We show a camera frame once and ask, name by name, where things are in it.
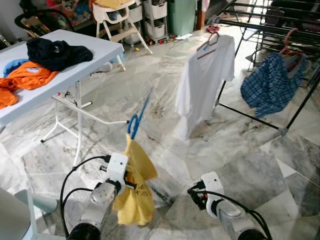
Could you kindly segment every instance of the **red hanger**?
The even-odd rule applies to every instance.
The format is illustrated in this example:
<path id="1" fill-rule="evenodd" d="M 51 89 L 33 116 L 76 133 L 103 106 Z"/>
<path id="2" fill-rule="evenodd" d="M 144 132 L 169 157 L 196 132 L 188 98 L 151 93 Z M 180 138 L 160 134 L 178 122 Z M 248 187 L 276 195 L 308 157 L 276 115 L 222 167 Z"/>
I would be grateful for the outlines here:
<path id="1" fill-rule="evenodd" d="M 302 56 L 305 55 L 304 53 L 302 53 L 302 52 L 300 52 L 300 51 L 292 51 L 292 50 L 289 49 L 289 45 L 290 45 L 290 44 L 289 44 L 289 37 L 290 37 L 290 35 L 291 35 L 292 33 L 297 32 L 297 31 L 299 31 L 299 29 L 298 29 L 298 28 L 294 28 L 294 29 L 292 29 L 291 31 L 289 31 L 289 33 L 286 35 L 286 37 L 285 37 L 285 39 L 284 39 L 284 45 L 285 45 L 285 47 L 284 47 L 284 49 L 282 49 L 282 50 L 279 52 L 280 54 L 284 54 L 283 57 L 297 54 L 297 55 L 300 55 L 300 58 L 302 58 Z M 295 65 L 297 65 L 297 63 L 288 65 L 288 66 L 286 66 L 286 68 L 289 69 L 289 68 L 291 68 L 291 67 L 293 67 L 293 66 L 295 66 Z"/>
<path id="2" fill-rule="evenodd" d="M 215 35 L 215 34 L 217 34 L 216 41 L 213 42 L 213 43 L 210 43 L 211 37 L 212 37 L 213 35 Z M 219 37 L 220 37 L 220 35 L 219 35 L 218 32 L 213 32 L 213 33 L 210 35 L 209 39 L 208 39 L 204 44 L 202 44 L 200 47 L 197 48 L 197 51 L 199 51 L 204 45 L 206 45 L 206 46 L 204 47 L 204 50 L 206 50 L 206 48 L 208 48 L 208 47 L 210 47 L 210 46 L 212 46 L 212 45 L 215 45 L 215 44 L 218 42 Z M 205 53 L 205 54 L 203 54 L 202 56 L 199 56 L 197 59 L 201 59 L 201 58 L 203 58 L 204 56 L 207 56 L 207 55 L 209 55 L 210 53 L 213 53 L 214 51 L 215 51 L 215 49 L 214 49 L 214 50 L 211 50 L 211 51 L 209 51 L 209 52 L 207 52 L 207 53 Z"/>

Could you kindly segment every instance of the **green container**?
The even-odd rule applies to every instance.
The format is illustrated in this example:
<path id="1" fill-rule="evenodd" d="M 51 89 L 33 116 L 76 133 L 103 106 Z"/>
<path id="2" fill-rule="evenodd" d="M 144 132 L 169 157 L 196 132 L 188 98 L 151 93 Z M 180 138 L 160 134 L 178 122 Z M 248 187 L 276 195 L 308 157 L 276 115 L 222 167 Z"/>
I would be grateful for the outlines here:
<path id="1" fill-rule="evenodd" d="M 168 0 L 169 33 L 176 36 L 192 33 L 195 14 L 196 0 Z"/>

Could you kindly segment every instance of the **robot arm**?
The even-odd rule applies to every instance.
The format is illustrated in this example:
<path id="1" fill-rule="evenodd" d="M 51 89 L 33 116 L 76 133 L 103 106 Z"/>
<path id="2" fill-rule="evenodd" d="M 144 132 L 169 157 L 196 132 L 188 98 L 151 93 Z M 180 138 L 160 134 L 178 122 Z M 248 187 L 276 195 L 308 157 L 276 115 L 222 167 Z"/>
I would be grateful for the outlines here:
<path id="1" fill-rule="evenodd" d="M 99 240 L 101 239 L 102 224 L 111 214 L 114 200 L 126 187 L 135 188 L 132 183 L 125 181 L 128 157 L 113 153 L 108 167 L 100 167 L 106 172 L 106 181 L 99 183 L 91 192 L 88 205 L 79 223 L 72 229 L 67 240 Z"/>
<path id="2" fill-rule="evenodd" d="M 197 193 L 201 190 L 224 194 L 224 188 L 216 172 L 202 175 L 201 181 L 188 190 L 194 203 L 200 210 L 206 209 L 211 217 L 218 218 L 232 240 L 268 240 L 256 228 L 243 208 L 217 195 Z"/>

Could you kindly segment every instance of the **high chair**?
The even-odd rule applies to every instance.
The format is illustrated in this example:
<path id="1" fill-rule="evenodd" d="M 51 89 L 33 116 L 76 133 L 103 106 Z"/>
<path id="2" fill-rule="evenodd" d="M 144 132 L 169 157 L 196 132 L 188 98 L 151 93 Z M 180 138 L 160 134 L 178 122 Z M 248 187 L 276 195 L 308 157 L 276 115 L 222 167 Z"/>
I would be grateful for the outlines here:
<path id="1" fill-rule="evenodd" d="M 96 20 L 96 37 L 99 38 L 100 37 L 100 24 L 103 24 L 106 34 L 108 35 L 110 41 L 112 42 L 119 42 L 120 40 L 124 39 L 125 37 L 131 35 L 131 34 L 137 34 L 139 39 L 141 40 L 143 46 L 145 47 L 145 49 L 147 49 L 149 51 L 150 54 L 152 54 L 152 51 L 148 48 L 147 44 L 145 43 L 143 37 L 141 36 L 140 32 L 138 31 L 138 29 L 136 28 L 136 26 L 134 25 L 134 23 L 131 21 L 130 17 L 129 17 L 129 6 L 134 4 L 136 1 L 132 0 L 129 2 L 126 2 L 122 5 L 120 5 L 120 7 L 118 9 L 113 9 L 113 8 L 109 8 L 109 7 L 103 7 L 101 5 L 95 4 L 94 2 L 92 3 L 92 11 L 93 11 L 93 16 L 94 19 Z M 116 12 L 119 10 L 124 10 L 123 14 L 118 14 L 116 16 L 116 20 L 111 20 L 108 13 L 112 13 L 112 12 Z M 109 30 L 108 27 L 108 23 L 110 24 L 117 24 L 120 23 L 124 20 L 127 20 L 128 23 L 131 25 L 131 27 L 129 27 L 128 29 L 125 29 L 123 31 L 121 31 L 120 33 L 116 34 L 116 35 L 111 35 L 111 32 Z M 123 65 L 120 56 L 118 55 L 117 60 L 120 64 L 120 69 L 121 71 L 125 71 L 126 68 Z"/>

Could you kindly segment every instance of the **white folding table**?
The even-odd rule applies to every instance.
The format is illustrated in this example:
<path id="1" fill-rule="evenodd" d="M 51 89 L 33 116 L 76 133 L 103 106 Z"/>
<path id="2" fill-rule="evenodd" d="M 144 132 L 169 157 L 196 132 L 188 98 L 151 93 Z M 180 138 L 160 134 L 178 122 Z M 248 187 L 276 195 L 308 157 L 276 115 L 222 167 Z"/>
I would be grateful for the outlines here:
<path id="1" fill-rule="evenodd" d="M 51 41 L 64 40 L 71 46 L 85 46 L 93 52 L 93 59 L 91 61 L 82 62 L 66 68 L 65 70 L 58 73 L 47 85 L 38 87 L 33 90 L 19 90 L 16 93 L 19 101 L 12 106 L 7 106 L 3 109 L 0 109 L 0 128 L 14 121 L 22 114 L 25 114 L 28 111 L 39 106 L 48 98 L 52 97 L 55 100 L 55 125 L 53 129 L 46 136 L 44 136 L 41 142 L 43 143 L 58 126 L 70 132 L 72 135 L 78 138 L 77 150 L 73 162 L 73 166 L 75 166 L 77 164 L 82 145 L 82 116 L 87 116 L 104 125 L 124 125 L 129 123 L 128 120 L 112 122 L 103 121 L 83 110 L 83 106 L 81 103 L 80 81 L 106 62 L 115 58 L 117 55 L 120 55 L 124 51 L 124 49 L 121 44 L 116 42 L 111 42 L 104 39 L 86 36 L 66 30 L 56 30 L 42 36 L 42 38 L 49 39 Z M 3 73 L 3 69 L 8 62 L 15 59 L 23 58 L 28 58 L 27 46 L 25 43 L 19 44 L 17 46 L 12 46 L 7 50 L 0 52 L 0 75 L 1 73 Z M 74 83 L 76 86 L 76 105 L 65 100 L 64 98 L 55 95 L 56 93 L 67 89 Z M 78 133 L 73 132 L 71 129 L 69 129 L 59 121 L 58 103 L 61 103 L 77 112 Z"/>

